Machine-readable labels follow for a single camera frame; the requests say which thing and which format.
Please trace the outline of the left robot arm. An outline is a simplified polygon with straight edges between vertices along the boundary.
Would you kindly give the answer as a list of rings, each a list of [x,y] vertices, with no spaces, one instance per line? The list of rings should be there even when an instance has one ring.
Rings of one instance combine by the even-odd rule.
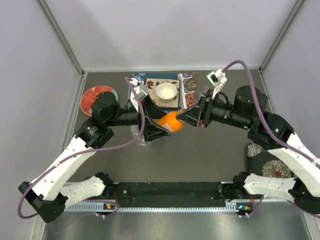
[[[92,116],[81,125],[50,167],[33,181],[24,181],[18,187],[22,193],[18,204],[20,218],[26,218],[21,212],[24,200],[27,200],[45,223],[51,223],[71,205],[92,197],[109,198],[114,191],[113,181],[103,172],[82,182],[69,185],[66,182],[97,152],[125,148],[136,142],[140,136],[148,142],[168,137],[173,132],[168,125],[155,123],[149,117],[146,105],[141,105],[139,111],[121,108],[112,92],[104,91],[98,94],[91,109]],[[134,139],[117,146],[105,147],[114,136],[113,126],[132,125],[139,129]]]

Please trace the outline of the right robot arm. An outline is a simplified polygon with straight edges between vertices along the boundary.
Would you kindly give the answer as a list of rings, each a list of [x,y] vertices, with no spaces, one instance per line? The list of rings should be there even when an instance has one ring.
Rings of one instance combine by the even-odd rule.
[[[239,198],[250,194],[284,199],[318,216],[320,159],[305,147],[283,117],[265,110],[267,101],[265,94],[248,85],[236,90],[233,103],[220,100],[218,93],[209,90],[176,118],[195,128],[206,128],[215,121],[247,130],[249,140],[283,162],[294,176],[276,178],[241,172],[233,179],[234,194]]]

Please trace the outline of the orange juice bottle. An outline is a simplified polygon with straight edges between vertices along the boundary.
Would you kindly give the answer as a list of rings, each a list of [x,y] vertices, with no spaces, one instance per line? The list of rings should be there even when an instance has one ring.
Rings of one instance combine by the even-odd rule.
[[[176,133],[184,127],[184,122],[176,118],[181,112],[181,110],[169,112],[160,118],[156,123],[166,130],[169,130],[171,133]]]

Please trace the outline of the clear bottle white cap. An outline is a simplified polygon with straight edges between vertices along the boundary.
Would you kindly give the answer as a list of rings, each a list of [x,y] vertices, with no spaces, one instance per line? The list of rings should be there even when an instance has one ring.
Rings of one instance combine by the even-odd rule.
[[[132,125],[130,127],[130,131],[132,133],[132,136],[134,138],[137,138],[137,140],[135,141],[136,144],[140,147],[149,147],[150,146],[150,142],[148,141],[145,141],[145,138],[144,138],[144,134],[142,133],[140,135],[140,129],[139,129],[139,126],[138,125]]]

